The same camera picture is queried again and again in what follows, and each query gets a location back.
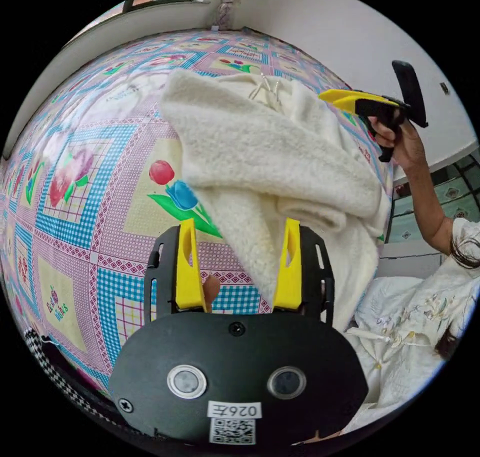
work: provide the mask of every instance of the white dress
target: white dress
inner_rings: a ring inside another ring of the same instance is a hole
[[[459,244],[480,241],[480,223],[455,219],[453,238]],[[461,250],[480,258],[475,245]],[[462,335],[479,294],[480,269],[466,270],[452,257],[425,280],[373,281],[354,315],[358,328],[346,336],[358,354],[369,394],[343,434],[394,411],[432,380],[444,363],[435,346],[449,326],[454,336]]]

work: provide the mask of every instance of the white fleece blanket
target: white fleece blanket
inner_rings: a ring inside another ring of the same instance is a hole
[[[286,217],[325,241],[343,331],[378,264],[389,199],[349,133],[298,81],[177,69],[158,101],[182,178],[272,303]]]

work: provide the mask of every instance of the bed sheet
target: bed sheet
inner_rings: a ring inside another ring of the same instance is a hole
[[[99,56],[35,113],[0,167],[8,298],[20,325],[49,335],[105,394],[123,343],[143,324],[143,276],[155,238],[179,220],[204,221],[197,235],[201,275],[214,274],[222,284],[214,312],[271,311],[182,183],[180,141],[157,107],[177,67],[212,77],[263,72],[297,79],[316,93],[349,88],[273,37],[191,30]],[[392,164],[379,162],[380,149],[358,118],[333,110],[391,197]],[[152,304],[155,317],[155,298]]]

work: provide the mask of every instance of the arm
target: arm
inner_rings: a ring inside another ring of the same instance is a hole
[[[434,249],[450,255],[454,221],[445,216],[434,191],[432,177],[425,157],[425,149],[415,127],[406,120],[398,135],[369,117],[377,132],[376,141],[384,147],[393,147],[393,158],[403,169],[410,184],[415,220],[425,242]]]
[[[415,220],[425,242],[445,255],[450,255],[454,221],[446,217],[434,191],[427,161],[405,170],[413,199]]]

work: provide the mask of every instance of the camera lens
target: camera lens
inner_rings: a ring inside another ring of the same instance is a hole
[[[182,399],[196,399],[207,389],[207,379],[204,374],[191,365],[174,367],[167,377],[170,391]]]
[[[281,367],[268,379],[268,391],[277,399],[298,397],[307,385],[305,374],[296,367]]]

